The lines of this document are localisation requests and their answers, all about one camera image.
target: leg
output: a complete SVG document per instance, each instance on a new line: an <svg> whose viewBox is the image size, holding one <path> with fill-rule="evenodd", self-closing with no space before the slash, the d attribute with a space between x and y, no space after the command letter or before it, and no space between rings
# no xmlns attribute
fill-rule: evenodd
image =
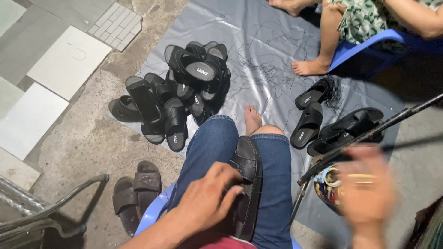
<svg viewBox="0 0 443 249"><path fill-rule="evenodd" d="M237 148L237 141L237 128L228 116L214 115L202 124L189 142L168 209L179 204L189 183L205 176L215 161L228 163Z"/></svg>
<svg viewBox="0 0 443 249"><path fill-rule="evenodd" d="M338 25L342 21L346 6L340 3L328 3L323 0L320 20L320 55L313 61L291 63L294 72L300 76L322 75L329 71L335 50L340 39Z"/></svg>
<svg viewBox="0 0 443 249"><path fill-rule="evenodd" d="M304 8L308 7L309 5L322 3L322 0L268 0L268 1L270 6L283 9L293 17L298 16L300 14L300 11L302 11Z"/></svg>
<svg viewBox="0 0 443 249"><path fill-rule="evenodd" d="M252 126L249 130L254 130L251 138L260 150L263 165L260 204L252 244L257 248L292 248L289 140L279 128L261 126L261 117L253 107L251 110L246 108L245 120L246 130L249 126Z"/></svg>

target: gray plastic sheet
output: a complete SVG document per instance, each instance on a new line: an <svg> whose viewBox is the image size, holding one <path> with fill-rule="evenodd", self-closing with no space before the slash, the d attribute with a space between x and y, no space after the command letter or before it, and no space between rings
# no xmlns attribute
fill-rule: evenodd
<svg viewBox="0 0 443 249"><path fill-rule="evenodd" d="M153 72L163 78L168 70L164 49L169 44L185 47L190 41L223 43L229 50L231 85L219 114L230 116L240 135L245 133L244 108L254 105L264 124L280 127L290 136L302 111L294 99L320 76L300 77L291 70L293 60L314 59L319 52L319 28L304 18L293 18L270 7L265 0L192 0L183 9L158 45L150 52L138 76ZM367 82L339 78L341 101L338 109L323 105L323 126L362 107L375 107L385 119L404 108L387 90ZM141 134L140 124L123 123ZM192 116L187 119L189 142L197 130ZM398 125L390 128L383 144L395 142ZM186 156L186 148L178 153ZM306 172L311 157L306 148L291 147L292 197L299 189L296 181ZM316 196L309 185L296 220L326 236L334 244L349 246L352 238L342 217L336 215Z"/></svg>

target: concrete floor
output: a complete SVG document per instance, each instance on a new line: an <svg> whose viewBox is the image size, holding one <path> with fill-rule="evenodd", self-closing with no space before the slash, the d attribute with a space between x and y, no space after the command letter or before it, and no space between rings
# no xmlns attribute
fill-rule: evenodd
<svg viewBox="0 0 443 249"><path fill-rule="evenodd" d="M79 90L76 95L78 99L72 101L53 128L26 158L27 163L44 171L33 190L36 196L47 202L56 201L88 177L103 172L110 175L110 181L90 215L82 216L98 184L83 191L62 208L61 213L73 220L87 219L88 229L80 241L64 241L60 244L61 247L116 248L129 239L119 218L114 215L112 191L117 179L124 175L133 177L139 161L151 160L156 163L164 187L177 179L183 159L160 146L148 143L140 135L108 118L106 112L108 102L124 90L124 80L135 74L187 2L188 0L119 1L143 16L142 32L123 53L112 53L102 63ZM414 76L406 77L404 72L396 71L379 81L388 82L387 85L393 90L402 90L403 93L399 93L399 96L404 97L416 94L417 87L423 88L423 81L438 86L441 80L439 75L441 74L435 73L432 79L423 80ZM439 90L433 89L431 92L436 93ZM402 122L397 141L439 133L442 123L441 110L425 110ZM388 248L398 248L414 223L415 212L428 206L442 194L443 182L439 181L442 173L438 168L443 160L441 151L443 145L439 144L393 154L391 165L396 176L399 206L389 223ZM295 222L292 233L303 248L329 248L322 236L301 224Z"/></svg>

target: blurred hand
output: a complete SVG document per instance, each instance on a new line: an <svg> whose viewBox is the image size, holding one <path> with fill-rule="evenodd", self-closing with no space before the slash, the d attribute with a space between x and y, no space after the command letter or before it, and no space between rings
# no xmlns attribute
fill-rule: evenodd
<svg viewBox="0 0 443 249"><path fill-rule="evenodd" d="M192 234L204 231L222 221L243 187L230 183L241 181L240 173L227 163L215 162L206 175L189 184L179 205L173 210L179 225Z"/></svg>
<svg viewBox="0 0 443 249"><path fill-rule="evenodd" d="M391 214L394 190L380 147L350 146L344 149L344 154L354 161L339 168L342 174L342 212L354 231L381 230L383 221Z"/></svg>

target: blue jeans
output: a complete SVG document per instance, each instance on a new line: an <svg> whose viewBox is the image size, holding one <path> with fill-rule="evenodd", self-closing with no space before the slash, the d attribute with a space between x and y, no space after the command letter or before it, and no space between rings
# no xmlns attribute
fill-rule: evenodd
<svg viewBox="0 0 443 249"><path fill-rule="evenodd" d="M229 162L237 148L238 137L234 121L225 115L214 115L201 125L189 142L169 209L179 204L189 183L205 176L215 161ZM263 164L262 192L251 243L257 248L292 248L289 140L283 135L268 133L251 138L260 150Z"/></svg>

